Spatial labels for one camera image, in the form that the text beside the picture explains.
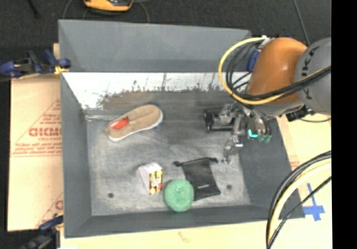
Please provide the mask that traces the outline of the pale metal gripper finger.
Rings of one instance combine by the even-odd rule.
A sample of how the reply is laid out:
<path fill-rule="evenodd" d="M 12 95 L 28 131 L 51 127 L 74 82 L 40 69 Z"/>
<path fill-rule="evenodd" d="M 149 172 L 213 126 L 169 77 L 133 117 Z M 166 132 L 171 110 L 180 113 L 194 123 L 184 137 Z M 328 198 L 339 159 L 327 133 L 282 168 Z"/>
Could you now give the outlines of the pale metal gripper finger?
<path fill-rule="evenodd" d="M 243 146 L 244 143 L 242 142 L 242 138 L 240 136 L 233 136 L 231 138 L 231 156 L 233 157 L 237 155 Z"/>
<path fill-rule="evenodd" d="M 224 150 L 223 150 L 223 162 L 226 164 L 230 164 L 231 162 L 231 154 L 233 151 L 233 140 L 232 138 L 229 138 L 225 144 L 224 144 Z"/>

